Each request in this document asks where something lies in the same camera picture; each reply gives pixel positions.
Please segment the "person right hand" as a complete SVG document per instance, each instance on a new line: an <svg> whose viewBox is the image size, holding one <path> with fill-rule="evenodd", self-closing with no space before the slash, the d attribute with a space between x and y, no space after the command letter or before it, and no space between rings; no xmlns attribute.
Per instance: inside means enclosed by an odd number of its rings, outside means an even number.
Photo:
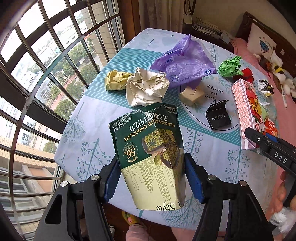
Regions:
<svg viewBox="0 0 296 241"><path fill-rule="evenodd" d="M279 185L275 200L273 204L271 205L271 214L280 212L281 209L283 208L283 202L287 194L287 190L285 188L285 179L286 179L286 171L283 171L281 173L280 179L282 180L282 183Z"/></svg>

